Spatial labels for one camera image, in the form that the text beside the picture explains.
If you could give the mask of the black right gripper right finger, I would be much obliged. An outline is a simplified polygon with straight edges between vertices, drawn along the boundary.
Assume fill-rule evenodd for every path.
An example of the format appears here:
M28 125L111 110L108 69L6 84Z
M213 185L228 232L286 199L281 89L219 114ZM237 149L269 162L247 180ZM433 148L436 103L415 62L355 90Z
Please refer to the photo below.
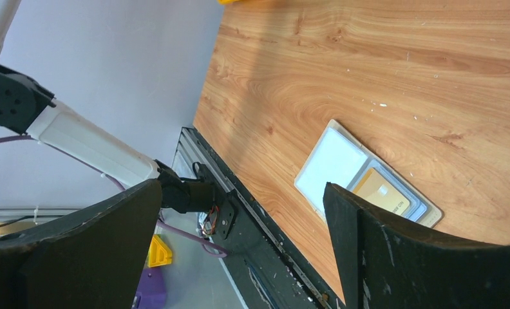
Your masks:
M323 204L347 308L510 308L510 245L425 227L334 183Z

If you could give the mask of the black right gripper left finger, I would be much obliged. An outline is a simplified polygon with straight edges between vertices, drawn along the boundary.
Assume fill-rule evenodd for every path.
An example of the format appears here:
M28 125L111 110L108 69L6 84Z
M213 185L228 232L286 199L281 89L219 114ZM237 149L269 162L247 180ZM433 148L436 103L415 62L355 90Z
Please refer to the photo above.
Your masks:
M0 308L130 308L160 210L156 180L0 239Z

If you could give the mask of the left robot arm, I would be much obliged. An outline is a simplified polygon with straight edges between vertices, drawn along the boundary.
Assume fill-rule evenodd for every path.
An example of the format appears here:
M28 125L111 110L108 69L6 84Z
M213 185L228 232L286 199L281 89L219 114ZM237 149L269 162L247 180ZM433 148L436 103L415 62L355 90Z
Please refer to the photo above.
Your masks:
M0 129L120 189L154 180L163 207L198 211L211 187L167 159L193 121L223 12L217 1L0 1Z

